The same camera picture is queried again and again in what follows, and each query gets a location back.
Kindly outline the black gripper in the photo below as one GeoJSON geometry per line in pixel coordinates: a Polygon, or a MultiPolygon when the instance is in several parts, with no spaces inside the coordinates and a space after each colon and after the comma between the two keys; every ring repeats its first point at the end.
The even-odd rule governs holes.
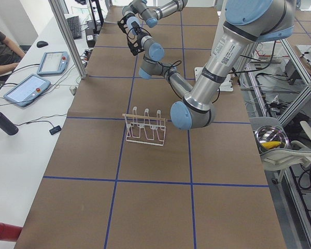
{"type": "Polygon", "coordinates": [[[144,51],[144,43],[149,39],[153,39],[153,37],[150,34],[146,32],[139,33],[137,35],[137,40],[136,40],[137,51],[144,51]]]}

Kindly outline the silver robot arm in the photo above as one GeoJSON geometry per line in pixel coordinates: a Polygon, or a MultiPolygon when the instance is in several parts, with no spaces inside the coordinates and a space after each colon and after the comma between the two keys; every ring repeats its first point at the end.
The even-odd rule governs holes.
{"type": "Polygon", "coordinates": [[[129,29],[133,27],[132,24],[134,22],[140,25],[139,18],[136,17],[136,14],[139,14],[145,23],[152,28],[162,18],[168,17],[177,11],[182,11],[187,3],[187,0],[173,0],[161,7],[150,9],[147,6],[147,1],[134,0],[129,5],[123,7],[122,14],[126,18],[126,24],[129,29]]]}
{"type": "Polygon", "coordinates": [[[295,10],[296,1],[227,1],[223,34],[193,86],[172,65],[160,62],[164,50],[158,43],[139,35],[139,45],[145,51],[139,75],[163,76],[181,97],[181,101],[171,106],[175,127],[181,130],[206,127],[215,118],[212,98],[245,47],[253,42],[289,37],[295,10]]]}

